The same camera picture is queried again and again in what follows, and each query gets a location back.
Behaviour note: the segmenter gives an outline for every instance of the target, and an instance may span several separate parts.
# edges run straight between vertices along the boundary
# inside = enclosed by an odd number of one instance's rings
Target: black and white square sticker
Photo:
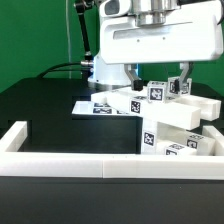
[[[173,150],[170,150],[170,149],[166,149],[166,155],[167,156],[171,156],[171,155],[176,156],[177,155],[177,152],[175,152]]]
[[[187,83],[187,85],[185,85],[184,90],[182,91],[182,94],[188,94],[189,93],[189,89],[190,89],[190,84]]]
[[[175,94],[175,93],[176,93],[176,94],[178,93],[178,92],[176,91],[174,81],[171,81],[171,82],[170,82],[169,92],[170,92],[170,93],[174,93],[174,94]]]
[[[94,108],[93,109],[94,114],[112,114],[111,108]]]
[[[193,141],[191,139],[187,139],[187,146],[193,149],[197,149],[198,148],[198,142],[197,141]]]
[[[163,88],[150,88],[149,89],[149,99],[154,101],[162,101],[163,100]]]
[[[144,132],[144,143],[149,146],[154,146],[155,144],[155,135],[149,132]]]
[[[141,102],[131,100],[131,112],[140,114]]]

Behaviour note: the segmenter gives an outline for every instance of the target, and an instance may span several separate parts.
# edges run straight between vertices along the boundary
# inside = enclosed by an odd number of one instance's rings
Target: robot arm
[[[136,64],[181,62],[177,89],[182,89],[194,61],[219,58],[223,53],[223,1],[184,5],[181,1],[95,0],[100,14],[100,52],[89,81],[116,87],[132,84],[132,89],[141,90]]]

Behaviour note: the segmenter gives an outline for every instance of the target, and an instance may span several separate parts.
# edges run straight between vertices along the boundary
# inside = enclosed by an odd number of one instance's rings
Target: white robot body
[[[94,73],[88,82],[90,87],[101,90],[131,85],[124,64],[106,64],[100,52],[94,58]]]
[[[214,60],[223,53],[220,18],[220,2],[209,1],[168,12],[162,25],[137,27],[134,16],[106,20],[101,54],[108,64]]]

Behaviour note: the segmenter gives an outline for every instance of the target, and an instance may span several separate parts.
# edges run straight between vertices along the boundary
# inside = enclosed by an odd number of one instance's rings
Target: stacked blocks
[[[199,127],[200,119],[208,121],[217,119],[221,102],[190,95],[191,79],[188,79],[186,92],[182,91],[178,94],[172,92],[172,82],[175,79],[175,77],[170,78],[168,83],[150,81],[148,86],[139,92],[125,87],[92,94],[91,100],[107,103],[116,110],[143,118],[142,154],[224,155],[224,144],[221,145],[222,150],[220,150],[211,131],[204,130],[207,135],[186,131]]]

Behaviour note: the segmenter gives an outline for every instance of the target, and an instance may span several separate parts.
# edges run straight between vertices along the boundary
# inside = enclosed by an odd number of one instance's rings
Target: green wall
[[[25,77],[35,77],[46,68],[68,61],[65,0],[54,1],[1,1],[0,7],[0,92]],[[83,46],[78,19],[69,2],[72,59],[79,61]],[[98,49],[97,10],[86,13],[90,45],[95,54]],[[178,64],[152,64],[141,66],[146,80],[167,80],[180,74]],[[68,77],[68,73],[53,77]],[[80,78],[79,73],[72,77]],[[224,95],[224,56],[214,62],[195,63],[193,81],[210,85]]]

